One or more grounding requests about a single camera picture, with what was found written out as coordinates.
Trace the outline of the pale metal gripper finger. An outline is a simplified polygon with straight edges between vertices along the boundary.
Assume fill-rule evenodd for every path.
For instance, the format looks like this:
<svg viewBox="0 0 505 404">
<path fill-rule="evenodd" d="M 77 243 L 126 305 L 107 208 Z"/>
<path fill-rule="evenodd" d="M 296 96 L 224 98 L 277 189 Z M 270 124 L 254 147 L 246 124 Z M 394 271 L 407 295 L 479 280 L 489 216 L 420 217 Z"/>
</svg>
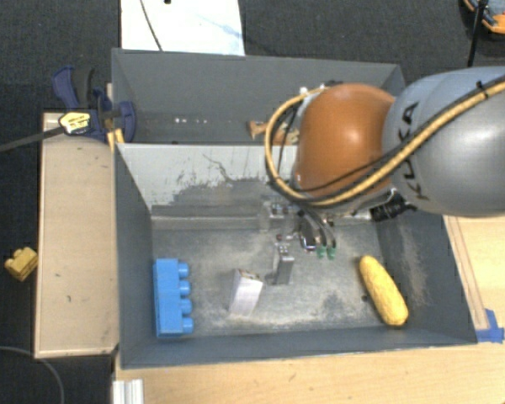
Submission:
<svg viewBox="0 0 505 404">
<path fill-rule="evenodd" d="M 258 215 L 258 228 L 261 231 L 283 228 L 289 219 L 289 206 L 282 201 L 265 201 Z"/>
<path fill-rule="evenodd" d="M 294 264 L 295 257 L 291 254 L 289 247 L 284 244 L 278 245 L 274 257 L 272 283 L 275 285 L 289 284 Z"/>
</svg>

